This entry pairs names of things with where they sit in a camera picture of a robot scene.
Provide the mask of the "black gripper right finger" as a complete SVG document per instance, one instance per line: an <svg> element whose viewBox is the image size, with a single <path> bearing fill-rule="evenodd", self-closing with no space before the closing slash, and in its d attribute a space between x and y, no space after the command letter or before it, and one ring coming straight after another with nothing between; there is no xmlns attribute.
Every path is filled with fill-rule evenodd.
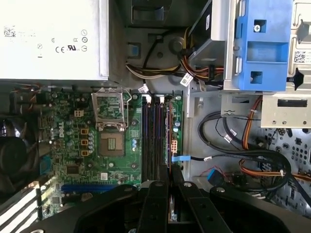
<svg viewBox="0 0 311 233"><path fill-rule="evenodd" d="M172 184L178 188L193 225L189 233L309 233L311 221L272 203L230 187L216 186L208 195L185 181L172 167Z"/></svg>

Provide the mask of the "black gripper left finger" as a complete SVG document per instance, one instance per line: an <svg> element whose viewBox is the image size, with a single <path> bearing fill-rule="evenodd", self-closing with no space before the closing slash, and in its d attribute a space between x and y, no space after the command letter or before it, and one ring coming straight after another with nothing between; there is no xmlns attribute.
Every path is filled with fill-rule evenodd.
<svg viewBox="0 0 311 233"><path fill-rule="evenodd" d="M30 233L165 233L168 225L169 175L147 188L123 184L28 227Z"/></svg>

